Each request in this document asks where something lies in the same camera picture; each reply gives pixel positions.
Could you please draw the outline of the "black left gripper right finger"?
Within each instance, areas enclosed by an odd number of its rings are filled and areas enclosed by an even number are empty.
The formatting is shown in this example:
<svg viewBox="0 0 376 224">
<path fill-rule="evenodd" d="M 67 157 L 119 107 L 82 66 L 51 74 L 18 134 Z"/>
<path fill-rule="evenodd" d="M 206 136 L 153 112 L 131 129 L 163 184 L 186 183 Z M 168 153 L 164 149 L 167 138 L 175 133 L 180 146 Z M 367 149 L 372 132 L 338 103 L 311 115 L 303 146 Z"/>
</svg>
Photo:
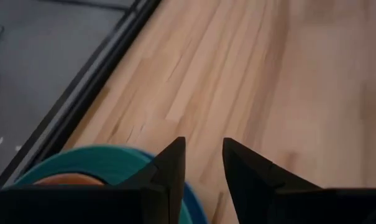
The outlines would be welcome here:
<svg viewBox="0 0 376 224">
<path fill-rule="evenodd" d="M 239 224 L 376 224 L 376 189 L 321 188 L 232 138 L 222 159 Z"/>
</svg>

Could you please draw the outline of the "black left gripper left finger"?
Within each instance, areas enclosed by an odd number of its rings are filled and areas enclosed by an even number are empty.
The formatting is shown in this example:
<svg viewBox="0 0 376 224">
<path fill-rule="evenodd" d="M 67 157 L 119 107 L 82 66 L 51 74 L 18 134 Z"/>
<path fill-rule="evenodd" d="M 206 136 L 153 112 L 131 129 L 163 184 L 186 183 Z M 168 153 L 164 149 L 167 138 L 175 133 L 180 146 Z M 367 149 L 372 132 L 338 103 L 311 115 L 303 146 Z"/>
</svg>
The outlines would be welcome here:
<svg viewBox="0 0 376 224">
<path fill-rule="evenodd" d="M 11 185 L 0 190 L 0 224 L 178 224 L 185 138 L 116 185 Z"/>
</svg>

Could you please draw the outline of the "large teal green plastic plate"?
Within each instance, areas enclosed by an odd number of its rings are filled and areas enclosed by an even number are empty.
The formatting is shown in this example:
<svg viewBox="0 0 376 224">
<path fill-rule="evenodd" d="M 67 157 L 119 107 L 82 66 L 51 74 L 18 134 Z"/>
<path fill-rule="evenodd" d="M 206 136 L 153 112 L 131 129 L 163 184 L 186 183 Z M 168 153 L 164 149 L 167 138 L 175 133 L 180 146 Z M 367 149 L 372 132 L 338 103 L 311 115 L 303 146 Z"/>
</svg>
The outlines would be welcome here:
<svg viewBox="0 0 376 224">
<path fill-rule="evenodd" d="M 154 157 L 140 149 L 117 145 L 93 145 L 58 153 L 20 176 L 15 185 L 28 185 L 57 174 L 86 174 L 116 185 L 134 175 Z"/>
</svg>

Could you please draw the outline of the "small peach plastic plate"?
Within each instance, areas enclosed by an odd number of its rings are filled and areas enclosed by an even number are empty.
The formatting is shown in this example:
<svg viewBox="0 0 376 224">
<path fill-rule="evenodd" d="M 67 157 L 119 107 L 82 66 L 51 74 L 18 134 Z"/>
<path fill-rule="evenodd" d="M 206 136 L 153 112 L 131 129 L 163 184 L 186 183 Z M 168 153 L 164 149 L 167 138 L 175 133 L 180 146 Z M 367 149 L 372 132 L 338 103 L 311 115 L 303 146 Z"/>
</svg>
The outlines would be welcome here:
<svg viewBox="0 0 376 224">
<path fill-rule="evenodd" d="M 34 182 L 36 185 L 104 185 L 104 182 L 79 173 L 55 174 Z"/>
</svg>

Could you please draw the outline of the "black aluminium table frame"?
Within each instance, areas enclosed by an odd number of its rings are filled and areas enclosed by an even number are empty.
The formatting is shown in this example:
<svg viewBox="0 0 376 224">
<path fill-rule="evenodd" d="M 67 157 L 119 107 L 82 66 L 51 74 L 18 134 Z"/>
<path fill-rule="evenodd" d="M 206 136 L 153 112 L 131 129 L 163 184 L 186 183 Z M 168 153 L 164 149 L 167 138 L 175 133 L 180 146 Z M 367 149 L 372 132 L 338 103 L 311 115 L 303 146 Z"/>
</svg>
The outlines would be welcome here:
<svg viewBox="0 0 376 224">
<path fill-rule="evenodd" d="M 0 189 L 60 151 L 161 0 L 0 0 Z"/>
</svg>

